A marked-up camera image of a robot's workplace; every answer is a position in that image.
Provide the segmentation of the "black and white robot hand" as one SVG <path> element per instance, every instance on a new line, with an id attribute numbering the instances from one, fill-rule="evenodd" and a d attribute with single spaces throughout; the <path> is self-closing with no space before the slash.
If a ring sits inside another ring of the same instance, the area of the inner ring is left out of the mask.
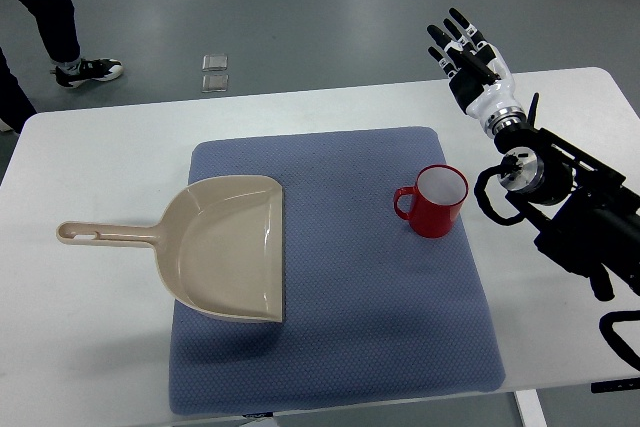
<path id="1" fill-rule="evenodd" d="M 452 7 L 442 27 L 430 24 L 426 31 L 434 41 L 428 52 L 446 75 L 457 105 L 488 137 L 526 120 L 506 61 L 466 16 Z"/>

